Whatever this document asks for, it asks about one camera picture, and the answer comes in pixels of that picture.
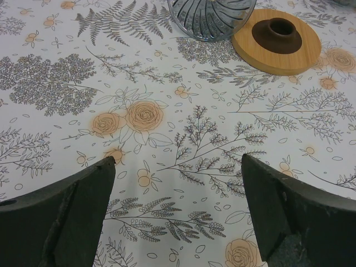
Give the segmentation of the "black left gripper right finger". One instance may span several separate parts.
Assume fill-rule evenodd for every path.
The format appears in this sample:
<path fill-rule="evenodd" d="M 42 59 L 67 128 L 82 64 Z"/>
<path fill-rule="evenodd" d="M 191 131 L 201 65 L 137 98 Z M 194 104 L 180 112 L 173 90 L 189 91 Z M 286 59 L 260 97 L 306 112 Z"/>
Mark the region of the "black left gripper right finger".
<path fill-rule="evenodd" d="M 268 266 L 355 266 L 355 200 L 243 154 L 242 175 L 262 261 Z"/>

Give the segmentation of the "clear ribbed glass dripper cone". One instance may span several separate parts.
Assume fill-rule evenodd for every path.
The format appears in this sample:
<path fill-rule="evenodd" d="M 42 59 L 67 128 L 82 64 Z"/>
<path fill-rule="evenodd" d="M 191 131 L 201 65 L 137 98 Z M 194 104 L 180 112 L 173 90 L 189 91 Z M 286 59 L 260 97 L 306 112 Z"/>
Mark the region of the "clear ribbed glass dripper cone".
<path fill-rule="evenodd" d="M 174 22 L 185 34 L 215 42 L 231 37 L 244 26 L 256 0 L 173 0 L 167 4 Z"/>

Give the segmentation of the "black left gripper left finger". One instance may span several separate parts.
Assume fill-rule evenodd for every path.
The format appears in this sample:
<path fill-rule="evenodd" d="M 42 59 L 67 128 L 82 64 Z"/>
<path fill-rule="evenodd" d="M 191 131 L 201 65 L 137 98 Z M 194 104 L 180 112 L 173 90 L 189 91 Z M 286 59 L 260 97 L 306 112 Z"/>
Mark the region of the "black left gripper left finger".
<path fill-rule="evenodd" d="M 1 202 L 1 266 L 92 266 L 115 160 Z"/>

